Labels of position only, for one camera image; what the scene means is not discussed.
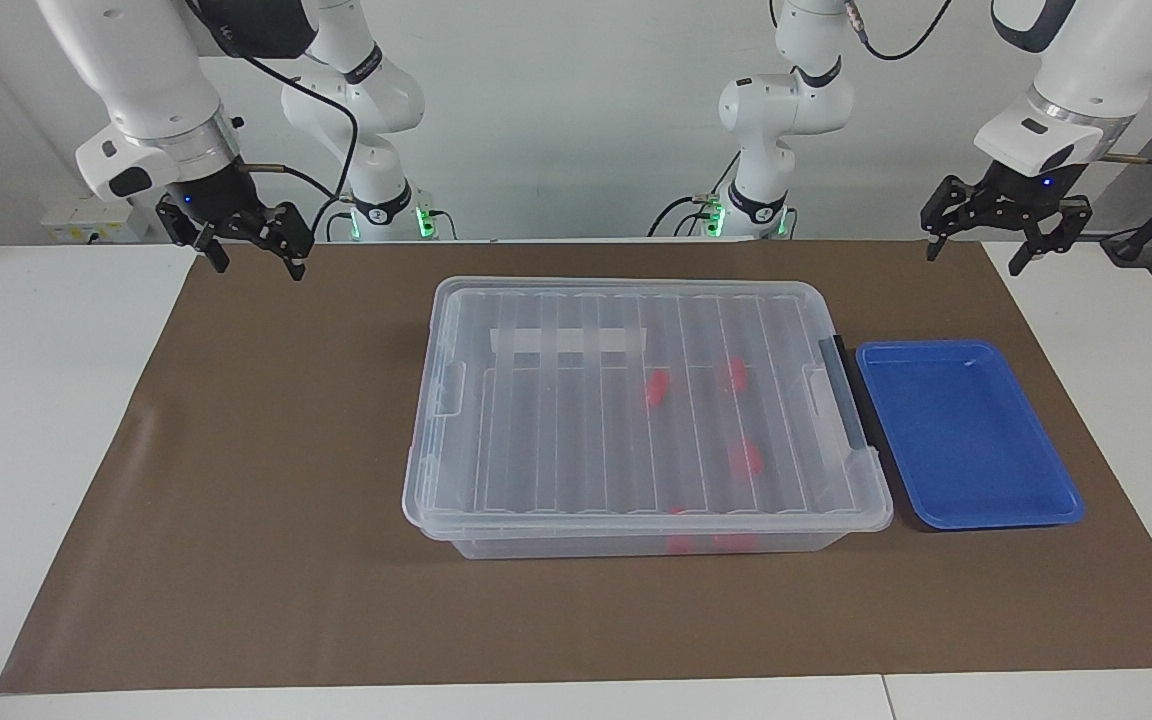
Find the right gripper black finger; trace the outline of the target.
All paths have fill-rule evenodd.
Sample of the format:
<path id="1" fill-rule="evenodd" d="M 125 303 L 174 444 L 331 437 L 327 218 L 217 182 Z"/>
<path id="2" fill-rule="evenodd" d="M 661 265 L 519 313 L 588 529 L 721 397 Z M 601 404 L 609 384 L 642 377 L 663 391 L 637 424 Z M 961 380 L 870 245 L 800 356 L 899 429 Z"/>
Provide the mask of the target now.
<path id="1" fill-rule="evenodd" d="M 266 250 L 282 260 L 291 281 L 300 282 L 305 276 L 305 262 L 312 249 L 314 233 L 296 205 L 280 202 L 274 209 L 266 209 Z"/>
<path id="2" fill-rule="evenodd" d="M 198 227 L 174 202 L 160 202 L 157 205 L 157 219 L 175 247 L 195 250 L 218 274 L 227 272 L 230 259 L 211 223 L 202 223 Z"/>

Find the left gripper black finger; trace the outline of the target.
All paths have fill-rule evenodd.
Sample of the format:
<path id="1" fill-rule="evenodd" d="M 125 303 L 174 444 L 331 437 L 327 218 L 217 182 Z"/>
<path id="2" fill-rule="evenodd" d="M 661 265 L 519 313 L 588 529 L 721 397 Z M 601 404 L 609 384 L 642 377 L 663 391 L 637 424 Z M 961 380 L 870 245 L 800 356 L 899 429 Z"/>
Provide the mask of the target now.
<path id="1" fill-rule="evenodd" d="M 975 227 L 977 187 L 963 179 L 945 177 L 920 210 L 923 232 L 929 234 L 925 260 L 933 263 L 952 236 Z"/>
<path id="2" fill-rule="evenodd" d="M 1024 241 L 1020 250 L 1011 255 L 1009 262 L 1009 274 L 1018 276 L 1028 265 L 1038 258 L 1043 258 L 1052 252 L 1068 252 L 1074 243 L 1082 237 L 1084 228 L 1093 215 L 1091 200 L 1087 196 L 1071 196 L 1070 199 L 1060 200 L 1058 206 L 1060 222 L 1051 232 L 1043 232 L 1041 222 L 1034 217 L 1021 219 L 1020 232 L 1024 234 Z"/>

